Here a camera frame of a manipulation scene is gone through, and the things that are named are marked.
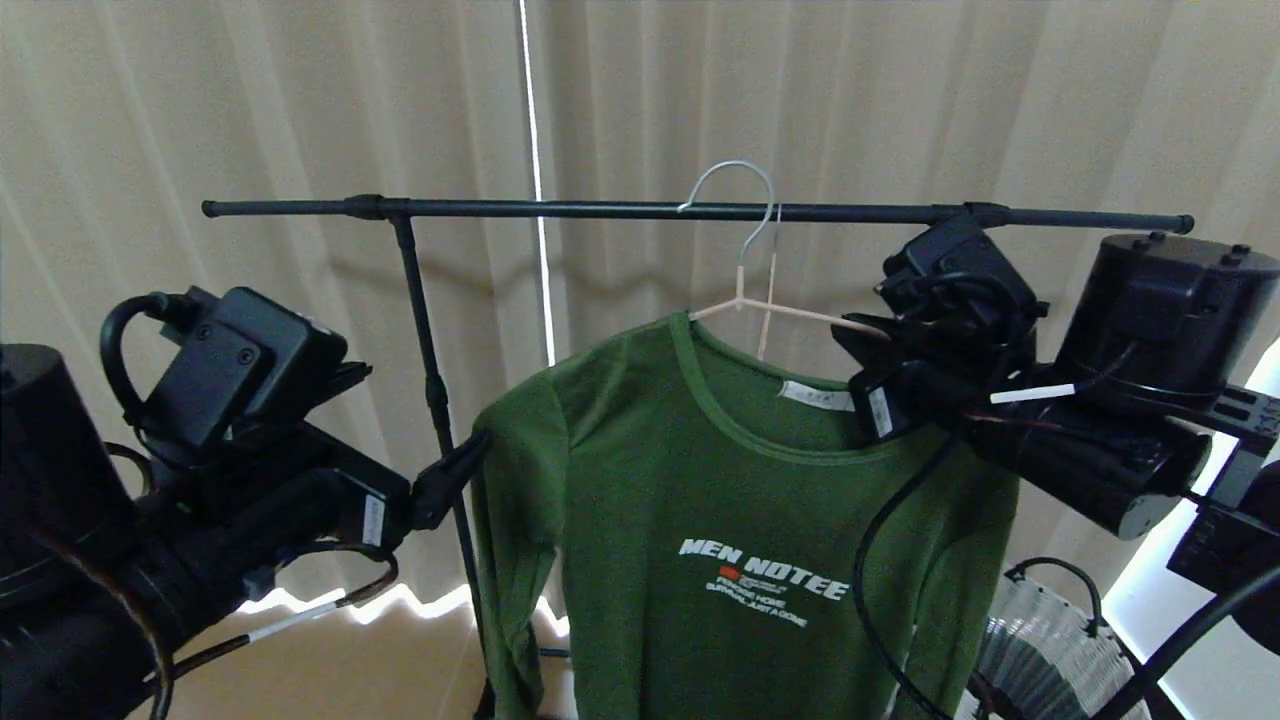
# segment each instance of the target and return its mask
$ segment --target curtain fold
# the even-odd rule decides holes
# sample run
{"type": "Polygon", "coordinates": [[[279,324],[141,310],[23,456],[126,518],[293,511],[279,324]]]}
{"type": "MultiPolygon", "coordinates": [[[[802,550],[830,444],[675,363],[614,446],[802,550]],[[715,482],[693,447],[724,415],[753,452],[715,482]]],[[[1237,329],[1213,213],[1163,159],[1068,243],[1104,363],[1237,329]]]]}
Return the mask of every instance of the curtain fold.
{"type": "MultiPolygon", "coordinates": [[[[1280,15],[1265,4],[548,3],[530,5],[549,197],[682,201],[710,164],[768,169],[786,202],[960,202],[1190,213],[1196,236],[1280,254],[1280,15]]],[[[745,170],[703,200],[763,201],[745,170]]],[[[731,297],[746,223],[548,222],[561,355],[731,297]]],[[[884,313],[881,263],[919,228],[785,225],[777,301],[884,313]]],[[[1107,232],[995,240],[1052,304],[1052,357],[1107,232]]],[[[768,236],[748,293],[763,297],[768,236]]],[[[713,332],[754,352],[762,315],[713,332]]],[[[1243,380],[1280,329],[1263,318],[1243,380]]],[[[827,328],[772,319],[765,359],[846,378],[827,328]]],[[[1024,484],[1011,559],[1055,555],[1108,585],[1120,543],[1024,484]]],[[[1065,583],[1069,597],[1083,598],[1065,583]]]]}
{"type": "MultiPolygon", "coordinates": [[[[129,443],[97,361],[106,311],[152,290],[250,286],[374,365],[312,421],[410,478],[438,457],[389,224],[210,220],[200,201],[530,197],[513,4],[6,3],[0,24],[5,342],[58,347],[104,438],[129,443]]],[[[534,225],[415,227],[465,437],[476,413],[545,365],[534,225]]],[[[134,324],[127,360],[145,393],[175,348],[155,324],[134,324]]],[[[465,582],[452,520],[411,534],[399,556],[424,602],[465,582]]],[[[307,600],[376,571],[307,559],[280,584],[307,600]]]]}

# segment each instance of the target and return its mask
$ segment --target tiled floor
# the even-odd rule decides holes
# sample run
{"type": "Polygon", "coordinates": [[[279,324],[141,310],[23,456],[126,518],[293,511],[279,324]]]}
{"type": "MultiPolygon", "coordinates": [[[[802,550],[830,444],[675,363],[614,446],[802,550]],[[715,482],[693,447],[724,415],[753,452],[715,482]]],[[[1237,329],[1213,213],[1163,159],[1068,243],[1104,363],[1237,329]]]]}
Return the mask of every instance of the tiled floor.
{"type": "MultiPolygon", "coordinates": [[[[179,657],[288,612],[233,615],[179,657]]],[[[567,669],[566,660],[543,661],[548,688],[543,712],[575,716],[564,691],[572,684],[567,669]]],[[[483,685],[470,607],[424,620],[397,605],[369,625],[339,611],[214,661],[178,682],[169,717],[471,720],[483,685]]],[[[148,708],[143,705],[129,719],[145,719],[148,708]]]]}

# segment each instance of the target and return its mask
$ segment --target white label sticker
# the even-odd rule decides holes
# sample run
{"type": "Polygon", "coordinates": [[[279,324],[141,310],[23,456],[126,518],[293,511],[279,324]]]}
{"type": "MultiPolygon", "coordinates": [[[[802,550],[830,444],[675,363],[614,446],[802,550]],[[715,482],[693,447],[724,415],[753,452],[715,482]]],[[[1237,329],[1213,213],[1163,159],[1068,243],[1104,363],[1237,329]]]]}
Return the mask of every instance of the white label sticker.
{"type": "Polygon", "coordinates": [[[872,419],[876,420],[876,434],[884,437],[893,432],[893,418],[888,414],[888,402],[884,400],[884,386],[881,386],[867,396],[872,402],[872,419]]]}
{"type": "Polygon", "coordinates": [[[383,520],[387,515],[387,503],[381,500],[366,495],[365,496],[365,529],[361,533],[362,542],[366,544],[383,546],[383,520]]]}
{"type": "Polygon", "coordinates": [[[823,410],[840,410],[842,413],[854,411],[854,397],[842,389],[818,389],[803,386],[797,382],[786,380],[782,383],[782,392],[778,393],[778,397],[786,397],[788,400],[809,405],[810,407],[820,407],[823,410]]]}

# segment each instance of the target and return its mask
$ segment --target white panel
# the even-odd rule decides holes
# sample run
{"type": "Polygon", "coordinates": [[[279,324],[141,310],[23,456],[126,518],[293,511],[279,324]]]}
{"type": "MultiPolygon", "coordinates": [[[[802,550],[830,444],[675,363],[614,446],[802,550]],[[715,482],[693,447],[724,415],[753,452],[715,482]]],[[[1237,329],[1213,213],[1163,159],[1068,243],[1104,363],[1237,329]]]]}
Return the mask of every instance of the white panel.
{"type": "MultiPolygon", "coordinates": [[[[5,4],[4,340],[68,356],[102,434],[127,441],[97,364],[120,300],[253,287],[351,341],[375,370],[314,420],[412,478],[438,456],[399,254],[387,223],[210,220],[200,201],[530,197],[508,3],[5,4]]],[[[420,219],[419,264],[454,434],[545,361],[527,220],[420,219]]],[[[174,348],[138,320],[146,391],[174,348]]],[[[452,521],[411,536],[422,601],[463,582],[452,521]]],[[[308,559],[300,597],[372,569],[308,559]]]]}
{"type": "MultiPolygon", "coordinates": [[[[959,202],[1190,213],[1197,234],[1280,254],[1280,14],[1262,4],[554,3],[530,6],[548,196],[684,200],[708,165],[745,158],[794,202],[959,202]]],[[[705,200],[759,201],[730,170],[705,200]]],[[[557,333],[568,352],[732,293],[745,223],[550,223],[557,333]]],[[[918,228],[786,225],[777,299],[884,313],[881,263],[918,228]]],[[[1053,309],[1052,357],[1107,232],[993,232],[1053,309]]],[[[764,293],[768,243],[748,292],[764,293]]],[[[760,315],[713,332],[754,351],[760,315]]],[[[1280,329],[1272,309],[1243,379],[1280,329]]],[[[820,324],[774,318],[767,359],[856,372],[820,324]]],[[[1011,559],[1050,553],[1108,585],[1133,553],[1024,486],[1011,559]]],[[[1060,589],[1073,600],[1083,592],[1060,589]]]]}

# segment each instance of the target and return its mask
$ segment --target clothes hanger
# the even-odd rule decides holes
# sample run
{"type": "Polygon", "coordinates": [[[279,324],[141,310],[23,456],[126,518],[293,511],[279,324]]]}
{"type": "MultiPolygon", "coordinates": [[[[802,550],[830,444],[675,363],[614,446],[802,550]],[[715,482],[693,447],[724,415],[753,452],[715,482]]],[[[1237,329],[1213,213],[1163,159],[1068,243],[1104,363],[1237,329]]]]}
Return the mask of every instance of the clothes hanger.
{"type": "MultiPolygon", "coordinates": [[[[755,309],[759,309],[759,310],[764,310],[765,313],[778,313],[778,314],[782,314],[782,315],[791,315],[791,316],[795,316],[795,318],[804,318],[804,319],[808,319],[808,320],[818,320],[818,322],[822,322],[822,323],[827,323],[827,324],[832,324],[832,325],[840,325],[842,328],[850,328],[850,329],[855,329],[855,331],[859,331],[859,332],[872,333],[872,334],[887,338],[887,336],[884,334],[884,332],[882,332],[879,328],[873,328],[873,327],[863,324],[863,323],[855,323],[852,320],[846,320],[846,319],[838,318],[836,315],[823,315],[822,313],[813,313],[813,311],[809,311],[809,310],[801,310],[799,307],[788,307],[786,305],[776,305],[773,302],[772,292],[771,292],[771,296],[769,296],[769,301],[767,301],[767,302],[762,302],[759,300],[754,300],[754,299],[750,299],[750,297],[745,296],[745,293],[744,293],[744,284],[745,284],[745,275],[746,275],[746,252],[751,249],[751,243],[755,242],[755,238],[759,237],[759,234],[762,232],[764,232],[765,227],[768,227],[769,219],[774,217],[774,210],[773,209],[777,206],[777,195],[773,191],[773,181],[769,179],[768,173],[765,173],[764,170],[762,170],[760,167],[756,165],[755,163],[750,163],[748,160],[724,160],[722,163],[717,163],[714,165],[712,165],[710,168],[708,168],[707,172],[703,173],[703,177],[698,178],[698,182],[694,183],[694,191],[689,193],[689,200],[685,201],[684,204],[681,204],[680,206],[677,206],[676,211],[677,213],[682,213],[690,205],[694,204],[694,200],[698,197],[698,191],[700,191],[703,188],[703,183],[707,182],[707,178],[709,178],[716,172],[718,172],[718,170],[721,170],[723,168],[730,168],[730,167],[741,167],[741,168],[746,168],[746,169],[754,172],[764,182],[764,188],[768,192],[768,197],[769,197],[768,205],[765,205],[764,218],[760,219],[760,224],[758,224],[755,227],[755,229],[751,231],[751,234],[748,236],[746,242],[742,243],[742,249],[737,254],[737,279],[735,282],[733,297],[731,300],[724,301],[724,302],[719,302],[717,305],[712,305],[710,307],[704,307],[701,310],[698,310],[696,313],[690,313],[689,314],[689,319],[691,319],[691,320],[703,320],[705,318],[709,318],[709,316],[712,316],[712,315],[714,315],[717,313],[721,313],[721,311],[728,310],[728,309],[741,310],[742,307],[755,307],[755,309]]],[[[776,260],[777,260],[777,255],[774,254],[774,263],[776,263],[776,260]]],[[[769,282],[771,291],[772,291],[772,284],[773,284],[773,282],[772,282],[773,268],[771,268],[771,282],[769,282]]],[[[764,342],[764,340],[763,340],[763,336],[762,336],[762,347],[760,347],[759,355],[763,355],[763,350],[764,350],[763,348],[763,342],[764,342]]]]}

